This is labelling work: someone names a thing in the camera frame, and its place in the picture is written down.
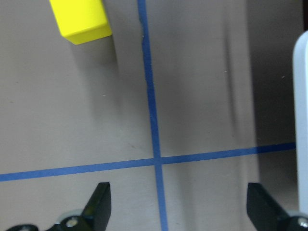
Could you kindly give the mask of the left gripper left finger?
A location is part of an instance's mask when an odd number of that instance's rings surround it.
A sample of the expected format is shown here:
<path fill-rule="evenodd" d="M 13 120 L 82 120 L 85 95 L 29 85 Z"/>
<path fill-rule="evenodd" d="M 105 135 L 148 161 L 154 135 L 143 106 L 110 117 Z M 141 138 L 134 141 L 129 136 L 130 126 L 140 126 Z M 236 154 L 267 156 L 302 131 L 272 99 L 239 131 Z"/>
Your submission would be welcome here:
<path fill-rule="evenodd" d="M 51 231 L 105 231 L 111 216 L 110 183 L 101 182 L 80 215 L 64 218 Z"/>

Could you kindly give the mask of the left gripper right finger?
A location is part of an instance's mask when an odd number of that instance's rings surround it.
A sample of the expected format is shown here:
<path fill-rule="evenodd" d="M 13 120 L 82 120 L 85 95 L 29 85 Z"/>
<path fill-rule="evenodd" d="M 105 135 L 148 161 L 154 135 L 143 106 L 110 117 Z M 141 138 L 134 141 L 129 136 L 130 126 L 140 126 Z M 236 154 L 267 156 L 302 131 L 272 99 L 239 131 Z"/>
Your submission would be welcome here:
<path fill-rule="evenodd" d="M 308 216 L 287 212 L 262 184 L 247 185 L 246 213 L 257 231 L 306 231 Z"/>

